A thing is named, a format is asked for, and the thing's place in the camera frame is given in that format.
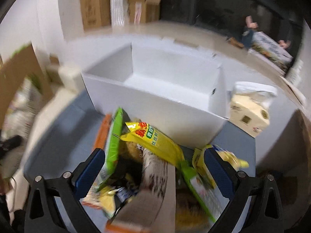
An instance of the white plastic bag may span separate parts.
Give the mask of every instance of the white plastic bag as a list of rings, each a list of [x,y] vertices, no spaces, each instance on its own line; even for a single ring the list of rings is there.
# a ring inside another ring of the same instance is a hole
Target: white plastic bag
[[[254,102],[268,110],[273,99],[277,96],[277,89],[265,84],[237,81],[234,85],[233,94],[249,96]]]

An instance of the floor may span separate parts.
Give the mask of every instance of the floor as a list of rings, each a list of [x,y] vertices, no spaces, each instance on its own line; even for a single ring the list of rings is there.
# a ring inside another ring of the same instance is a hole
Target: floor
[[[55,94],[54,98],[36,116],[20,168],[14,175],[16,183],[14,180],[11,180],[14,189],[7,194],[8,208],[9,211],[12,211],[10,213],[11,220],[14,217],[13,211],[22,209],[27,197],[29,184],[24,178],[23,168],[28,156],[47,128],[78,95],[78,93],[64,87],[57,85],[52,85],[51,87]]]

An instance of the blue-gray tabletop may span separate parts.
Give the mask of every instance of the blue-gray tabletop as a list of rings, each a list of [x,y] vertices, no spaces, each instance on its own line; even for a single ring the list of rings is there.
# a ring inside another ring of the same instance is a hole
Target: blue-gray tabletop
[[[24,176],[31,184],[37,175],[45,179],[60,177],[66,171],[73,171],[77,165],[90,155],[103,115],[98,113],[87,92],[81,93],[55,120],[35,146],[24,167]],[[230,122],[227,122],[220,133],[213,139],[223,149],[233,152],[238,158],[249,163],[244,171],[255,176],[255,139]],[[192,150],[183,148],[186,158],[192,157]],[[217,197],[223,207],[228,199],[219,190]],[[56,203],[67,229],[74,233],[60,198]],[[250,198],[233,232],[239,232],[245,221]],[[90,218],[101,232],[107,219],[101,210],[83,206]]]

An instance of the cream colored box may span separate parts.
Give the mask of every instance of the cream colored box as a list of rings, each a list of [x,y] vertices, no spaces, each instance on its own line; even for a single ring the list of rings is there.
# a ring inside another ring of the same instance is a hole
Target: cream colored box
[[[252,137],[259,135],[269,126],[269,114],[249,96],[234,95],[230,104],[231,123]]]

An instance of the green label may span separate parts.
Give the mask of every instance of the green label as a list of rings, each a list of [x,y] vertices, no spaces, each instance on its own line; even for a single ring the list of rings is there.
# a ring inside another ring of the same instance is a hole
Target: green label
[[[149,125],[149,129],[148,129],[148,132],[147,132],[147,135],[146,137],[151,139],[152,138],[152,134],[153,134],[153,128]]]

